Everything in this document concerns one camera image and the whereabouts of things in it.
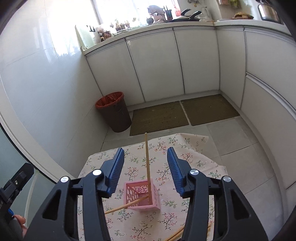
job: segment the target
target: countertop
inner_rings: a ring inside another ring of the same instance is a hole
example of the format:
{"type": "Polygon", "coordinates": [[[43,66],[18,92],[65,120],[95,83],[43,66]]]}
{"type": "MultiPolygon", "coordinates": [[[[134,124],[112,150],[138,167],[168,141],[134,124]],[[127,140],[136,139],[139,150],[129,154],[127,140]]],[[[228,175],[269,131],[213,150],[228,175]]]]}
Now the countertop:
{"type": "Polygon", "coordinates": [[[206,27],[222,27],[222,26],[251,26],[251,27],[261,27],[261,28],[266,28],[266,29],[271,29],[274,31],[281,32],[283,34],[291,36],[291,33],[289,32],[288,28],[285,25],[278,24],[278,23],[273,23],[273,22],[268,22],[268,21],[261,21],[261,20],[227,20],[227,21],[221,21],[221,22],[176,22],[176,23],[162,23],[162,24],[155,24],[155,25],[150,25],[142,28],[138,28],[129,32],[125,32],[122,34],[119,34],[117,36],[114,36],[112,38],[109,38],[101,43],[98,43],[84,51],[82,53],[84,55],[100,48],[103,47],[107,44],[110,44],[114,41],[130,37],[135,34],[140,34],[148,31],[153,31],[157,29],[162,29],[162,28],[173,28],[173,27],[185,27],[185,26],[206,26],[206,27]]]}

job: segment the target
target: pan handle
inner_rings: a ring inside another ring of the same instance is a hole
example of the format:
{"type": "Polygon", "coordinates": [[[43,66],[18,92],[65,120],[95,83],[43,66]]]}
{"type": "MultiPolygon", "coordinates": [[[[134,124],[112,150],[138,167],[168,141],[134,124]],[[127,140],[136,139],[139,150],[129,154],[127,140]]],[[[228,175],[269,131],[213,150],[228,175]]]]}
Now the pan handle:
{"type": "Polygon", "coordinates": [[[197,11],[195,12],[194,14],[192,14],[190,17],[189,17],[189,21],[198,21],[198,19],[195,19],[194,17],[201,14],[202,12],[201,11],[197,11]]]}
{"type": "Polygon", "coordinates": [[[185,13],[189,12],[191,9],[187,8],[183,12],[181,12],[181,16],[185,16],[185,13]]]}

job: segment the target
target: tile floor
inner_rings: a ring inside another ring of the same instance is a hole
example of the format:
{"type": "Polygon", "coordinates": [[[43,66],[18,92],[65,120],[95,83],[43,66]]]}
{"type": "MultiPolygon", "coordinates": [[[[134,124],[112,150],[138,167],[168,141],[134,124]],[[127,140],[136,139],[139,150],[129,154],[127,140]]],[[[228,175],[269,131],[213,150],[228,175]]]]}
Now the tile floor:
{"type": "MultiPolygon", "coordinates": [[[[110,128],[101,151],[136,144],[144,134],[130,136],[130,128],[114,133],[110,128]]],[[[246,196],[271,240],[283,225],[281,194],[273,168],[249,126],[240,117],[198,126],[182,126],[148,134],[149,139],[175,133],[199,134],[209,137],[203,154],[226,166],[229,176],[246,196]]]]}

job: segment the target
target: pink plastic container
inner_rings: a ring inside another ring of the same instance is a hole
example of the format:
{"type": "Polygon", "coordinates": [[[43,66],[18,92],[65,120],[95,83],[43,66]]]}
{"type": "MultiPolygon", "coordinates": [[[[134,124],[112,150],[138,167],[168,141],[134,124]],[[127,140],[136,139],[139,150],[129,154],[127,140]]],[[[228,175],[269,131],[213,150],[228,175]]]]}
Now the pink plastic container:
{"type": "MultiPolygon", "coordinates": [[[[129,206],[128,209],[133,209],[139,212],[147,212],[147,211],[157,211],[160,210],[160,201],[158,190],[153,184],[153,180],[151,178],[151,193],[152,193],[152,205],[148,205],[148,198],[144,199],[141,202],[138,202],[132,206],[129,206]]],[[[133,182],[125,182],[124,183],[124,194],[123,200],[124,204],[135,201],[141,197],[144,197],[148,194],[148,181],[133,181],[133,182]]]]}

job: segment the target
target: finger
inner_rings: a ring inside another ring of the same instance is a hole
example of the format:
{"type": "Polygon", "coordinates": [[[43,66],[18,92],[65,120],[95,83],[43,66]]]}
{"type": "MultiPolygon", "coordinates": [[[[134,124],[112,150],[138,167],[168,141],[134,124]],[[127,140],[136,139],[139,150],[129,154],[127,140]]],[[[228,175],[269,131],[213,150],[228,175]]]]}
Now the finger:
{"type": "Polygon", "coordinates": [[[22,225],[22,236],[24,237],[27,233],[27,227],[25,225],[22,225]]]}
{"type": "Polygon", "coordinates": [[[23,225],[26,223],[26,219],[21,216],[21,215],[14,215],[14,217],[18,220],[18,222],[20,223],[20,225],[23,225]]]}

